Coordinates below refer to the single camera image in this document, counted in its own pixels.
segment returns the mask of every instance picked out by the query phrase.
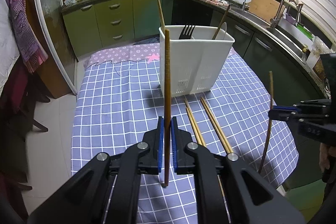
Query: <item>silver bolt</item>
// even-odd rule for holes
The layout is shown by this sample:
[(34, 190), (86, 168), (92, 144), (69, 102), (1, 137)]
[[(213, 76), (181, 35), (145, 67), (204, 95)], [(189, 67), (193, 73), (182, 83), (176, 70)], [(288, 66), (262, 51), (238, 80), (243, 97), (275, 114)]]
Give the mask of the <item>silver bolt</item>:
[(97, 160), (104, 161), (107, 159), (107, 154), (102, 152), (97, 155)]
[(229, 153), (227, 154), (227, 158), (231, 161), (236, 161), (238, 160), (238, 155), (236, 153)]
[(139, 149), (142, 149), (142, 150), (146, 149), (148, 147), (148, 143), (146, 143), (146, 142), (140, 142), (140, 143), (138, 143), (137, 147)]
[(193, 142), (193, 143), (188, 143), (187, 146), (189, 149), (195, 150), (198, 147), (198, 144)]

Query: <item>checkered tablecloth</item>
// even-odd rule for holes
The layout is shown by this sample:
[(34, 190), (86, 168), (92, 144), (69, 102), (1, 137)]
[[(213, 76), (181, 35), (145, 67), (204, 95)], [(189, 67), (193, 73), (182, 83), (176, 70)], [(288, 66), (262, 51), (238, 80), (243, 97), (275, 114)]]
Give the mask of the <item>checkered tablecloth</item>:
[[(154, 60), (103, 63), (85, 72), (78, 95), (72, 139), (72, 173), (97, 153), (122, 153), (142, 140), (144, 132), (157, 126), (163, 116), (159, 65)], [(259, 167), (268, 126), (269, 94), (244, 60), (233, 54), (226, 59), (210, 92), (188, 95), (190, 107), (208, 149), (225, 155), (224, 149), (199, 101), (206, 98), (233, 150), (254, 169)], [(171, 114), (179, 128), (192, 133), (184, 96), (172, 100)], [(265, 167), (261, 175), (278, 187), (293, 171), (298, 153), (284, 122), (273, 121)], [(196, 201), (192, 175), (173, 173), (162, 188), (163, 174), (142, 175), (138, 223), (196, 223)]]

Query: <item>cabinet handle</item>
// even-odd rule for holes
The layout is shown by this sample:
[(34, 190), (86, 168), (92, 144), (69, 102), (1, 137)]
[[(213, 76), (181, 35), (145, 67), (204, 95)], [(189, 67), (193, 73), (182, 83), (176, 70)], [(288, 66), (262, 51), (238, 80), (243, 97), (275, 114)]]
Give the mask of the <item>cabinet handle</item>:
[(109, 8), (110, 9), (116, 9), (120, 6), (120, 4), (113, 4), (113, 5), (110, 5)]
[(117, 37), (112, 37), (113, 39), (119, 39), (119, 38), (122, 38), (124, 35), (121, 34), (121, 35), (118, 35)]
[(85, 7), (82, 7), (81, 10), (82, 11), (85, 11), (85, 10), (88, 10), (92, 7), (92, 4), (91, 5), (88, 5), (88, 6), (85, 6)]
[(255, 41), (257, 41), (262, 47), (264, 47), (266, 50), (268, 51), (272, 51), (272, 48), (270, 48), (269, 46), (267, 46), (264, 42), (262, 42), (259, 38), (255, 37)]
[(237, 26), (237, 25), (235, 25), (235, 28), (236, 28), (238, 31), (242, 32), (243, 34), (251, 35), (249, 32), (243, 30), (241, 27), (239, 27), (239, 26)]
[(121, 22), (121, 19), (110, 22), (112, 25), (118, 25)]

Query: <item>cutting board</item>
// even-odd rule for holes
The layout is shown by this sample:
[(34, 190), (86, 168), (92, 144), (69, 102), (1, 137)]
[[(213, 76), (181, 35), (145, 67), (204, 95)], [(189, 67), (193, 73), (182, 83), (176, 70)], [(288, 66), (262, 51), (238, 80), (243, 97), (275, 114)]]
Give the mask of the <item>cutting board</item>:
[(255, 14), (268, 23), (271, 23), (270, 19), (275, 17), (279, 5), (280, 2), (276, 0), (251, 0), (249, 4), (249, 12)]

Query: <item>wooden chopstick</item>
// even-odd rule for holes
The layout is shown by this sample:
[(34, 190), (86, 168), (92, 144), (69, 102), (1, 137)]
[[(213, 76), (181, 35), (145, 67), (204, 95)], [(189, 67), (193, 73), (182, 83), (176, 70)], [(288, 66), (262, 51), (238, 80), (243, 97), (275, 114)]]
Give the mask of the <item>wooden chopstick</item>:
[(218, 35), (219, 30), (221, 29), (221, 27), (222, 27), (222, 25), (223, 25), (223, 23), (224, 23), (224, 21), (225, 21), (225, 18), (226, 18), (226, 16), (227, 16), (227, 13), (229, 12), (229, 9), (230, 9), (230, 4), (229, 4), (229, 5), (227, 6), (227, 8), (226, 8), (226, 11), (225, 11), (225, 13), (224, 13), (224, 15), (223, 15), (223, 17), (222, 17), (222, 20), (220, 21), (220, 24), (219, 24), (217, 30), (215, 31), (215, 34), (214, 34), (213, 37), (212, 37), (212, 40), (215, 40), (216, 36)]
[(161, 3), (160, 0), (157, 0), (157, 6), (159, 8), (159, 14), (160, 14), (160, 20), (161, 20), (161, 30), (163, 33), (165, 33), (165, 20), (163, 19), (163, 13), (162, 13), (162, 8), (161, 8)]
[[(271, 102), (269, 103), (269, 109), (271, 110), (273, 108), (273, 95), (274, 95), (274, 89), (273, 89), (273, 73), (272, 71), (269, 72), (269, 88), (270, 88), (270, 99)], [(264, 146), (264, 151), (262, 152), (262, 157), (261, 157), (261, 162), (259, 165), (259, 170), (258, 173), (260, 174), (263, 166), (264, 166), (264, 162), (265, 162), (265, 158), (266, 158), (266, 154), (267, 154), (267, 149), (268, 149), (268, 144), (269, 144), (269, 138), (271, 136), (271, 128), (272, 128), (272, 119), (268, 118), (268, 127), (267, 127), (267, 133), (266, 133), (266, 140), (265, 140), (265, 146)]]
[(170, 39), (169, 30), (165, 30), (165, 84), (164, 84), (164, 140), (165, 140), (165, 175), (163, 187), (169, 184), (170, 170), (170, 119), (171, 119), (171, 92), (170, 92)]
[[(195, 120), (195, 117), (194, 117), (194, 115), (193, 115), (193, 113), (191, 111), (191, 108), (190, 108), (190, 105), (189, 105), (187, 99), (184, 99), (184, 103), (187, 106), (185, 109), (187, 111), (187, 115), (188, 115), (188, 118), (190, 120), (191, 127), (192, 127), (192, 129), (194, 131), (194, 135), (195, 135), (195, 138), (197, 140), (197, 143), (200, 144), (200, 145), (203, 145), (204, 147), (207, 147), (207, 145), (206, 145), (206, 143), (205, 143), (205, 141), (203, 139), (203, 136), (201, 134), (201, 131), (200, 131), (200, 129), (199, 129), (198, 125), (197, 125), (197, 122)], [(218, 182), (219, 182), (219, 186), (220, 186), (222, 195), (224, 197), (224, 190), (223, 190), (223, 186), (222, 186), (222, 183), (221, 183), (221, 177), (219, 175), (217, 177), (218, 177)]]
[(209, 117), (209, 120), (220, 140), (220, 142), (222, 143), (222, 146), (225, 150), (225, 152), (227, 154), (229, 153), (233, 153), (233, 149), (231, 147), (231, 145), (229, 144), (226, 136), (224, 135), (223, 133), (223, 130), (221, 128), (221, 126), (219, 125), (219, 123), (217, 122), (217, 119), (215, 117), (215, 115), (212, 113), (211, 109), (209, 108), (208, 104), (206, 103), (206, 101), (203, 99), (203, 97), (201, 97), (201, 103), (205, 109), (205, 112), (207, 113), (208, 117)]

